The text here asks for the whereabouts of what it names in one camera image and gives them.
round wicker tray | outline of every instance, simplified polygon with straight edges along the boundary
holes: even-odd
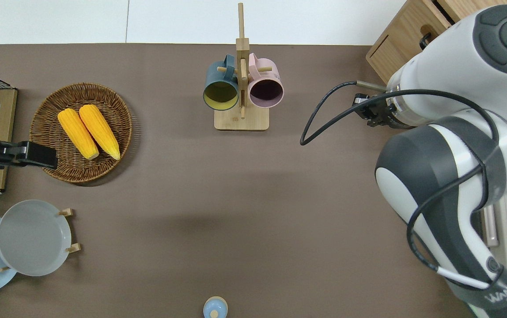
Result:
[[[57,120],[60,111],[66,108],[78,111],[89,103],[98,107],[110,125],[120,146],[120,160],[128,150],[132,139],[132,117],[128,106],[116,92],[94,83],[78,83],[58,89],[42,102],[30,127],[30,141],[57,151],[57,169],[43,169],[56,179],[71,183],[89,182],[106,175],[120,162],[100,147],[98,157],[85,159],[61,128]]]

dark green mug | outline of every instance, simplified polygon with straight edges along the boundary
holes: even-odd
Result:
[[[228,110],[238,103],[238,78],[234,74],[236,58],[226,55],[224,61],[214,62],[207,70],[204,102],[214,110]]]

corn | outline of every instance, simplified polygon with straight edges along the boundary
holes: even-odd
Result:
[[[67,108],[60,111],[57,120],[83,157],[89,160],[96,158],[98,149],[74,109]]]
[[[90,131],[96,143],[102,150],[106,151],[111,157],[120,160],[120,147],[114,137],[110,126],[94,105],[84,105],[79,110],[80,119]]]

wooden drawer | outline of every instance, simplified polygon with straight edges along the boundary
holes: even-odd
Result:
[[[496,4],[507,0],[407,0],[365,58],[387,83],[421,52],[419,42],[425,34],[431,33],[433,40],[455,22]]]

white floor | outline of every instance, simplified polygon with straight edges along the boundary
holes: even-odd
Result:
[[[227,43],[239,0],[0,0],[0,44]],[[251,44],[370,45],[405,0],[242,0]]]

